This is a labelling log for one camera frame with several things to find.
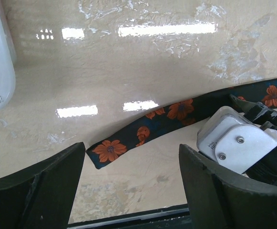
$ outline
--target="scratched surface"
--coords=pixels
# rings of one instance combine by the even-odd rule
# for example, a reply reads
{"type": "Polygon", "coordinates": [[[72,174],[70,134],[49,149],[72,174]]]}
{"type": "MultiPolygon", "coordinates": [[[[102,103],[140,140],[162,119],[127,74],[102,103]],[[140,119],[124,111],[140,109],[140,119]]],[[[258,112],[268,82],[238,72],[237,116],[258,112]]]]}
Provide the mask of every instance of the scratched surface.
{"type": "MultiPolygon", "coordinates": [[[[148,109],[277,77],[277,1],[2,3],[18,62],[0,111],[0,177],[75,142],[88,147],[148,109]]],[[[101,170],[86,157],[70,222],[185,203],[178,145],[195,147],[202,124],[101,170]]]]}

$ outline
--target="orange flower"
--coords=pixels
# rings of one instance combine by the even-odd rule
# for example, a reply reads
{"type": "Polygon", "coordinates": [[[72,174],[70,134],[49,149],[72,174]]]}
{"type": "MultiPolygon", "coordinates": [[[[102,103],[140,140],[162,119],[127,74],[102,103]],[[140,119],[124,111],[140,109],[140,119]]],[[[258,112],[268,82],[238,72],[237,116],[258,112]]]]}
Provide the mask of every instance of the orange flower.
{"type": "Polygon", "coordinates": [[[195,118],[187,118],[182,121],[183,125],[192,125],[195,123],[195,118]]]}
{"type": "Polygon", "coordinates": [[[242,96],[238,96],[238,99],[241,99],[243,101],[246,101],[245,98],[243,98],[242,96]]]}
{"type": "Polygon", "coordinates": [[[152,119],[155,116],[155,114],[162,115],[163,113],[165,113],[164,109],[159,108],[156,111],[152,111],[152,112],[146,114],[146,117],[152,119]]]}
{"type": "Polygon", "coordinates": [[[193,99],[188,99],[180,103],[172,104],[169,109],[169,113],[167,115],[170,119],[177,118],[178,120],[183,120],[186,118],[187,114],[193,112],[194,107],[191,105],[193,99]]]}
{"type": "Polygon", "coordinates": [[[110,142],[109,140],[104,140],[102,144],[98,145],[93,152],[99,154],[100,162],[114,161],[121,154],[127,151],[126,146],[120,144],[119,140],[114,140],[110,142]]]}
{"type": "Polygon", "coordinates": [[[274,85],[270,85],[267,88],[267,93],[263,98],[263,102],[265,103],[266,106],[277,106],[277,88],[274,85]]]}
{"type": "Polygon", "coordinates": [[[146,126],[140,127],[137,130],[137,136],[140,143],[138,143],[136,146],[141,146],[144,143],[144,141],[147,139],[147,137],[149,137],[149,135],[150,135],[150,130],[148,127],[146,126]]]}

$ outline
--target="flower center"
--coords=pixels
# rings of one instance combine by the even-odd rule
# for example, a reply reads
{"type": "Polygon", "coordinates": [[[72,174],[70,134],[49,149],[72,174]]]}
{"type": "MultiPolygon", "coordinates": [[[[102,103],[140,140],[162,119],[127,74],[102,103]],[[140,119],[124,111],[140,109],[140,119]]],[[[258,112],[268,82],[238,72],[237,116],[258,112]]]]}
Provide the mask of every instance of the flower center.
{"type": "Polygon", "coordinates": [[[108,151],[109,153],[112,153],[112,152],[114,151],[114,146],[109,146],[109,147],[107,148],[107,151],[108,151]]]}
{"type": "Polygon", "coordinates": [[[178,107],[179,111],[183,111],[185,109],[185,105],[184,104],[180,104],[178,107]]]}

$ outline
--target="screw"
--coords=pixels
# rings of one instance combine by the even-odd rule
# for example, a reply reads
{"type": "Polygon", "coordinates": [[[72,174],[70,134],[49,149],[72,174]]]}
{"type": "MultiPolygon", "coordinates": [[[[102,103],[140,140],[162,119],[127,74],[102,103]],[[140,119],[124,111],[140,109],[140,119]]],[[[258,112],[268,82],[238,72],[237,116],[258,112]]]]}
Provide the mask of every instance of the screw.
{"type": "Polygon", "coordinates": [[[244,143],[244,138],[241,137],[241,136],[237,137],[237,142],[238,142],[239,144],[244,143]]]}
{"type": "Polygon", "coordinates": [[[219,154],[219,158],[220,158],[220,160],[225,160],[226,159],[226,155],[224,153],[220,153],[219,154]]]}

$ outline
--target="floral ribbon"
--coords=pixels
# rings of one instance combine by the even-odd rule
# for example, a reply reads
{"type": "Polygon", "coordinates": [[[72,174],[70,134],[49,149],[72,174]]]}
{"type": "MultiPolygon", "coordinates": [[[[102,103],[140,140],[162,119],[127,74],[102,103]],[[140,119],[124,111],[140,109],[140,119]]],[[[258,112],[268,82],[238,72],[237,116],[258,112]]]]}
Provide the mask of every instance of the floral ribbon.
{"type": "Polygon", "coordinates": [[[221,89],[151,111],[92,145],[86,153],[100,169],[130,149],[212,116],[222,106],[230,106],[240,112],[229,99],[230,94],[277,108],[277,79],[221,89]]]}

